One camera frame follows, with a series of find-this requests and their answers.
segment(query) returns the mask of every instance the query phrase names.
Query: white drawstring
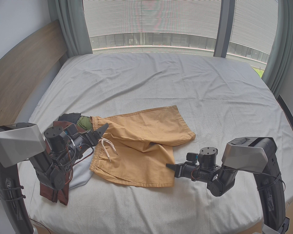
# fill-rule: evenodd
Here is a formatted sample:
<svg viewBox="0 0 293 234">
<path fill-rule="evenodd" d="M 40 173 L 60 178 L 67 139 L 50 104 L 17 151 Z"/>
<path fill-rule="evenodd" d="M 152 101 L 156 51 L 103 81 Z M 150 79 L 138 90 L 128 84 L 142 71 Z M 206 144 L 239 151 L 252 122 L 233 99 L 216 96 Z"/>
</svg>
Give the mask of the white drawstring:
<svg viewBox="0 0 293 234">
<path fill-rule="evenodd" d="M 108 139 L 103 138 L 103 137 L 101 139 L 99 139 L 99 142 L 101 142 L 101 144 L 102 144 L 102 146 L 103 146 L 103 148 L 104 148 L 104 150 L 105 150 L 105 152 L 106 152 L 106 154 L 108 156 L 108 159 L 111 161 L 110 155 L 109 155 L 108 151 L 106 150 L 106 148 L 104 146 L 104 141 L 107 142 L 112 147 L 112 149 L 115 151 L 115 153 L 117 155 L 118 155 L 118 153 L 117 153 L 117 151 L 116 151 L 116 149 L 115 149 L 115 147 L 114 147 L 114 145 L 113 145 L 113 143 L 111 141 L 109 141 Z"/>
</svg>

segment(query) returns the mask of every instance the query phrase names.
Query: black baseboard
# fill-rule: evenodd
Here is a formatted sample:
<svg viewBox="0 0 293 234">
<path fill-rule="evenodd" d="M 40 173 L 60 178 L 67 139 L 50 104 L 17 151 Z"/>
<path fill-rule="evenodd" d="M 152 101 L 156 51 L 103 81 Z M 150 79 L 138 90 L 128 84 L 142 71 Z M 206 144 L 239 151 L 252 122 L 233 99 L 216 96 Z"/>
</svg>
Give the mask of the black baseboard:
<svg viewBox="0 0 293 234">
<path fill-rule="evenodd" d="M 287 115 L 287 118 L 288 118 L 291 126 L 293 126 L 293 116 L 292 116 L 290 110 L 288 109 L 286 103 L 284 102 L 284 100 L 282 99 L 282 97 L 280 95 L 278 96 L 278 102 L 280 103 L 280 105 L 283 108 L 285 114 Z"/>
</svg>

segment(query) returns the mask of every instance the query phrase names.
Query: wooden bed frame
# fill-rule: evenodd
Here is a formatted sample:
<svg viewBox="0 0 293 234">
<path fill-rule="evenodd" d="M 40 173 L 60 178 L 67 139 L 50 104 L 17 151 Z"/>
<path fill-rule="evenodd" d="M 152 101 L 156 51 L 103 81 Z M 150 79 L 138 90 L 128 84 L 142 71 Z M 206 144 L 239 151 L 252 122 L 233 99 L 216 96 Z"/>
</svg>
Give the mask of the wooden bed frame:
<svg viewBox="0 0 293 234">
<path fill-rule="evenodd" d="M 59 21 L 55 20 L 0 59 L 0 125 L 14 123 L 30 93 L 66 51 Z M 293 220 L 293 203 L 287 204 L 286 215 Z M 262 222 L 259 222 L 238 234 L 261 233 L 261 229 Z M 48 233 L 43 227 L 38 227 L 38 232 Z M 293 225 L 287 233 L 293 233 Z"/>
</svg>

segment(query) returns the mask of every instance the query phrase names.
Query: green curtain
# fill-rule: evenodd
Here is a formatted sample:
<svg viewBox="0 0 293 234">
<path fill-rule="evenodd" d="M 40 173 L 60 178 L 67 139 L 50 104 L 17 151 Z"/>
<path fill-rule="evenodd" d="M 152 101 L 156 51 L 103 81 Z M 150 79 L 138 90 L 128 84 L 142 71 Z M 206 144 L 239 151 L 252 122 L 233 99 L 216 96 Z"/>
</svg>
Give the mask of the green curtain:
<svg viewBox="0 0 293 234">
<path fill-rule="evenodd" d="M 293 3 L 279 0 L 278 25 L 272 51 L 262 79 L 278 98 L 293 56 Z"/>
<path fill-rule="evenodd" d="M 51 21 L 59 20 L 67 56 L 92 54 L 82 0 L 48 0 Z"/>
</svg>

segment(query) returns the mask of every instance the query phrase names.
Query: bed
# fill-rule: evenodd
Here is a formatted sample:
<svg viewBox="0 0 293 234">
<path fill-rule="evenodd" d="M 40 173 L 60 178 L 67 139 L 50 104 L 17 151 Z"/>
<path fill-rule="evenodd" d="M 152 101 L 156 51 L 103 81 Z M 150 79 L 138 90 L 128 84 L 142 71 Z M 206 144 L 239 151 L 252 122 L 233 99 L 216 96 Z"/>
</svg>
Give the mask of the bed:
<svg viewBox="0 0 293 234">
<path fill-rule="evenodd" d="M 177 105 L 195 140 L 187 152 L 218 148 L 236 137 L 270 136 L 293 199 L 293 131 L 271 91 L 245 62 L 174 53 L 89 54 L 68 59 L 34 110 L 40 131 L 63 113 L 107 117 Z M 110 183 L 96 174 L 69 191 L 67 206 L 41 197 L 32 165 L 18 165 L 30 217 L 56 233 L 239 233 L 259 226 L 262 209 L 253 175 L 238 172 L 234 187 L 213 197 L 201 182 L 175 179 L 170 188 Z"/>
</svg>

